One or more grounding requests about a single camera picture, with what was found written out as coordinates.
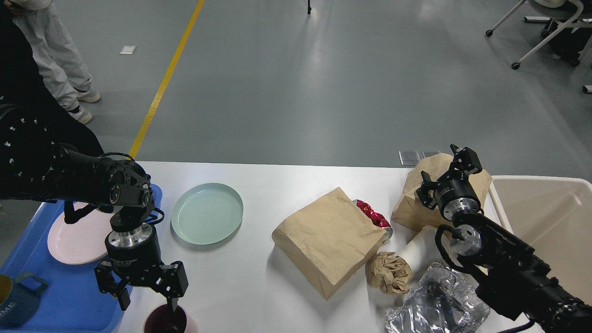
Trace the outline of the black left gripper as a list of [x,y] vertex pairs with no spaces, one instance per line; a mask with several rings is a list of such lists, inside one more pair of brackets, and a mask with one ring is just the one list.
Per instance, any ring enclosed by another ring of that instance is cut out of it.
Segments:
[[[131,300],[127,281],[148,283],[148,287],[167,301],[171,313],[176,312],[178,300],[184,297],[189,286],[182,261],[164,265],[157,232],[154,226],[143,223],[129,232],[110,232],[105,239],[110,261],[102,259],[94,268],[98,289],[117,300],[120,309],[126,311]],[[116,282],[114,272],[122,279]]]

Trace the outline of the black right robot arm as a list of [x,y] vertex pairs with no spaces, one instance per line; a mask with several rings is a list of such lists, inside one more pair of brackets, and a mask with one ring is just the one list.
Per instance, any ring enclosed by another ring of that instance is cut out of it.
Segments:
[[450,145],[453,159],[448,170],[433,181],[421,171],[416,191],[421,204],[438,209],[450,225],[439,225],[435,244],[442,259],[478,283],[476,295],[501,316],[527,324],[513,327],[522,332],[538,324],[546,333],[589,333],[591,307],[568,293],[557,278],[548,277],[550,266],[535,249],[488,217],[472,185],[470,175],[482,172],[478,155],[470,148]]

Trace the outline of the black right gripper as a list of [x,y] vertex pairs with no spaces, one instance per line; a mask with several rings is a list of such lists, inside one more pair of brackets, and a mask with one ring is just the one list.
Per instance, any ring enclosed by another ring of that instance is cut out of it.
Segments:
[[432,181],[429,173],[421,171],[421,184],[416,190],[420,203],[429,210],[437,206],[447,221],[453,221],[457,214],[476,214],[481,210],[480,200],[468,181],[470,175],[482,172],[478,155],[468,147],[461,149],[450,144],[450,148],[453,159],[444,181]]

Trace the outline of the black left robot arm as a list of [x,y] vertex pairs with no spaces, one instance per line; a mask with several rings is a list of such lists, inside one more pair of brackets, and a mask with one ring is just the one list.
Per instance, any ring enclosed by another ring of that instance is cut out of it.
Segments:
[[77,152],[57,139],[43,114],[12,104],[1,106],[1,198],[64,202],[65,222],[75,224],[94,210],[113,213],[105,237],[107,256],[95,268],[99,291],[122,310],[130,304],[127,286],[163,295],[171,314],[188,288],[184,264],[161,260],[151,177],[133,158]]

